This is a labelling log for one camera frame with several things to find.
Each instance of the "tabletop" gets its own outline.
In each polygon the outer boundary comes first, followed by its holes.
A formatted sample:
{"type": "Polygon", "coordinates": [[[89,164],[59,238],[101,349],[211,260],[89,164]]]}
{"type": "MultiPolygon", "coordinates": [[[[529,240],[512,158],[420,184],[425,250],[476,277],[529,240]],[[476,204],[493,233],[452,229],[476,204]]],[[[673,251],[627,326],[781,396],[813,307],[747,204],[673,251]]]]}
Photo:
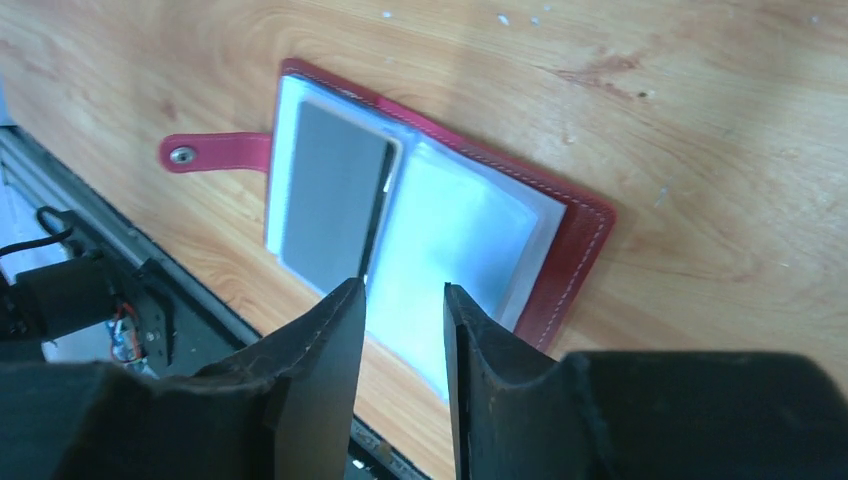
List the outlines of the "tabletop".
{"type": "MultiPolygon", "coordinates": [[[[7,0],[12,116],[261,332],[317,298],[265,178],[169,175],[172,133],[270,131],[300,57],[610,199],[549,354],[802,352],[848,386],[848,5],[835,0],[7,0]]],[[[356,413],[436,478],[449,411],[366,340],[356,413]]]]}

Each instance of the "open wallet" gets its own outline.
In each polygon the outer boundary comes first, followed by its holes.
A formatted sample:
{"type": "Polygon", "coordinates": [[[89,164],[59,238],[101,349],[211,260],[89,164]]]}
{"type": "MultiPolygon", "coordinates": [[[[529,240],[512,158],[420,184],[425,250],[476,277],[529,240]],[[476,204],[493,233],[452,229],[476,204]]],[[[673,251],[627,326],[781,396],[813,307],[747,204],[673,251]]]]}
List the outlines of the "open wallet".
{"type": "Polygon", "coordinates": [[[615,223],[612,206],[376,92],[287,59],[271,135],[176,134],[172,173],[268,174],[265,246],[326,295],[366,281],[370,335],[447,398],[445,283],[544,350],[615,223]]]}

